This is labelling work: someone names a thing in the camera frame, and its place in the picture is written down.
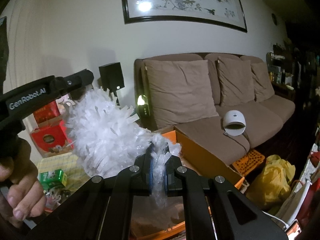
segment screw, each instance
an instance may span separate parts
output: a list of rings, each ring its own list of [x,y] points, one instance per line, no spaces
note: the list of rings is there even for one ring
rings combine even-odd
[[[179,171],[180,173],[185,173],[187,171],[187,168],[184,166],[180,166],[177,168],[177,171]]]
[[[140,170],[140,168],[139,168],[139,166],[137,166],[137,165],[132,165],[132,166],[130,167],[130,171],[132,171],[132,172],[137,172],[138,170]]]
[[[93,183],[99,183],[101,180],[102,180],[102,179],[101,179],[100,176],[94,176],[94,177],[91,179],[91,181],[92,181]]]
[[[214,178],[215,180],[216,180],[216,182],[218,182],[218,183],[223,183],[226,179],[224,178],[224,177],[222,177],[222,176],[217,176],[217,177],[215,177]]]

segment green package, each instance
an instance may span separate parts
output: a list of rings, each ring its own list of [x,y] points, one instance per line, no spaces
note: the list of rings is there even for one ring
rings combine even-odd
[[[39,181],[44,190],[53,187],[65,187],[67,185],[67,175],[61,169],[42,172],[39,174]]]

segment throw pillow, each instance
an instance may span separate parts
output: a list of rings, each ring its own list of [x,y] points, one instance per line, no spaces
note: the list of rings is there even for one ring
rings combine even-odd
[[[251,69],[256,101],[262,102],[271,98],[275,94],[275,91],[269,78],[267,64],[264,62],[252,63]]]
[[[250,61],[218,57],[220,106],[235,106],[254,100]]]
[[[219,115],[212,98],[207,60],[144,63],[158,129]]]

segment dark floor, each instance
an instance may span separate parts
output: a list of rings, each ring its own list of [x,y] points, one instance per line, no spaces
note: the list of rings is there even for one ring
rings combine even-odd
[[[294,165],[296,167],[294,180],[300,177],[311,147],[315,142],[319,113],[316,100],[313,101],[311,106],[304,109],[302,100],[297,100],[295,103],[296,110],[282,129],[271,139],[255,148],[265,157],[277,154]],[[247,181],[251,183],[264,166],[265,161],[246,177]]]

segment yellow plastic bag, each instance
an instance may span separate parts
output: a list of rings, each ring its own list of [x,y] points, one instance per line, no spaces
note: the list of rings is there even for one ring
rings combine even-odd
[[[247,189],[246,197],[263,210],[283,203],[291,193],[295,171],[295,166],[279,155],[269,156],[263,171]]]

